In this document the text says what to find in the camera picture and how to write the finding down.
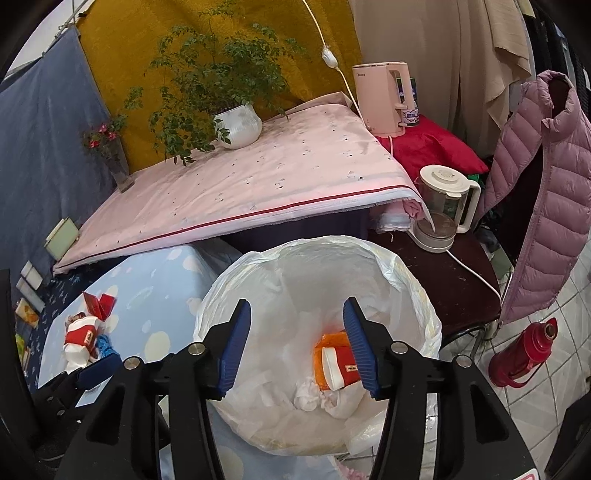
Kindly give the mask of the blue wrapper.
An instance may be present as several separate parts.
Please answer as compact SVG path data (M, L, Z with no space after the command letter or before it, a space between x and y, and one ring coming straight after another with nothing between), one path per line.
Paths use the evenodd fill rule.
M103 359L111 355L119 356L106 334L100 334L96 337L94 349L98 359Z

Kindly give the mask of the orange snack wrapper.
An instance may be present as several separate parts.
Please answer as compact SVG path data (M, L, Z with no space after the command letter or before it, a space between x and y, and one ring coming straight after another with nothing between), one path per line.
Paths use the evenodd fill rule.
M312 352L312 367L321 391L339 391L361 379L345 331L322 336Z

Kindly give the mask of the red white paper cup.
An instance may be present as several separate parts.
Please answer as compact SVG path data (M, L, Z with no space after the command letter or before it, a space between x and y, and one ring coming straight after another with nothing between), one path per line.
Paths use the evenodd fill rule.
M94 344L96 337L103 331L104 322L90 315L65 327L62 354L66 372L84 368L98 359Z

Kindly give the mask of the red envelope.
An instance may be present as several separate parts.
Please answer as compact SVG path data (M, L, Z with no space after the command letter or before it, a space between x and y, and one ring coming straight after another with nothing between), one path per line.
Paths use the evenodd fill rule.
M101 321L105 321L111 315L116 303L115 297L105 293L97 297L84 292L83 299L89 315L97 317Z

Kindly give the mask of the white tissue pile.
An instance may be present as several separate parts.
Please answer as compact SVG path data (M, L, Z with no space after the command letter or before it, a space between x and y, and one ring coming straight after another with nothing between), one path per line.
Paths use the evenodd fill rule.
M346 420L359 408L365 394L360 382L337 391L322 391L314 379L308 378L297 384L293 403L295 408L304 412L322 409L332 418Z

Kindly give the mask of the dark red scrunchie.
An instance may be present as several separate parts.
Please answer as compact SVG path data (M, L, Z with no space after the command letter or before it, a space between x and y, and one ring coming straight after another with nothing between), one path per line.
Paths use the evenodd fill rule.
M79 312L77 314L74 315L70 315L67 317L66 321L65 321L65 327L68 328L73 322L83 319L86 317L86 313L85 312Z

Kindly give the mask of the white lined trash bin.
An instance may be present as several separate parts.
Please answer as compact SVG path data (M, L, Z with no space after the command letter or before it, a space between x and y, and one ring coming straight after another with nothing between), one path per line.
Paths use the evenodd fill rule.
M380 442L385 401L353 384L339 412L298 408L297 388L314 377L322 336L344 329L342 307L354 297L370 321L425 357L438 358L442 324L427 292L394 252L349 236L295 240L238 258L213 283L193 331L204 340L249 301L252 325L235 385L214 408L242 440L276 455L360 453Z

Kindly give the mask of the light blue patterned tablecloth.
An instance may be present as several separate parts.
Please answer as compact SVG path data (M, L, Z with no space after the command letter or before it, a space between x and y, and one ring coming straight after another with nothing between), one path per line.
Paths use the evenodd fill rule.
M144 361L163 358L192 339L197 309L213 281L235 262L238 250L219 239L130 256L87 287L49 327L42 351L39 382L65 370L62 354L65 321L85 310L83 293L116 298L105 333L116 352ZM332 456L273 456L235 435L211 411L219 458L228 479L339 479Z

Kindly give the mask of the orange print cup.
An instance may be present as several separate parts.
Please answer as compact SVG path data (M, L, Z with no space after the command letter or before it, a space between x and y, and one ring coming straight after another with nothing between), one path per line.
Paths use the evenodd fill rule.
M37 312L31 307L29 302L21 298L15 307L16 315L27 325L31 328L36 329L39 324L39 315Z

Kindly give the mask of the white jar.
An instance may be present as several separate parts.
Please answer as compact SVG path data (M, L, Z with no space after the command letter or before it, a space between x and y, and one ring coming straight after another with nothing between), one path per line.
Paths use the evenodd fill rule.
M20 273L21 277L37 291L43 283L43 277L30 261L27 261Z

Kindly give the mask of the green tissue box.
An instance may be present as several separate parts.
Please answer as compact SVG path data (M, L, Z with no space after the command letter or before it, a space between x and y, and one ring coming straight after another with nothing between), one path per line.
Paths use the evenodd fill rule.
M79 237L79 229L70 218L62 218L45 240L44 248L59 261Z

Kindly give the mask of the pink bed cover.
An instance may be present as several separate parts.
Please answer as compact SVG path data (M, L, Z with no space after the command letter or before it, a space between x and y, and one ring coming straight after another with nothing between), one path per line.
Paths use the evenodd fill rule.
M342 92L263 123L238 150L194 152L140 170L81 226L56 274L108 258L343 211L393 205L429 212L409 174L353 113Z

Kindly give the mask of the glass vase with flowers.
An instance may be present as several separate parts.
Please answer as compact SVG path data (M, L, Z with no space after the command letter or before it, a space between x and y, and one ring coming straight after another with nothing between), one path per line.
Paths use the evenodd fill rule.
M102 158L121 193L134 184L120 141L126 120L126 115L119 114L83 134L84 147Z

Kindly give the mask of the pink electric kettle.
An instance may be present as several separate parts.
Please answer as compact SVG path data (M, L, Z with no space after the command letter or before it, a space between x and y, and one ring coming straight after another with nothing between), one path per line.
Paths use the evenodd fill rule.
M367 129L378 137L406 133L403 112L415 109L411 76L406 62L379 62L353 66L356 94Z

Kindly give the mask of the potted green plant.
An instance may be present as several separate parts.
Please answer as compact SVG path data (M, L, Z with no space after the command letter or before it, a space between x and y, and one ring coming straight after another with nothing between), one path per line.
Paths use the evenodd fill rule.
M149 68L163 74L159 104L148 116L154 148L187 166L191 152L209 153L230 140L218 117L235 107L262 105L283 114L280 97L290 90L280 62L304 55L297 39L252 23L222 34L239 3L220 1L197 13L197 25L171 28L158 41Z

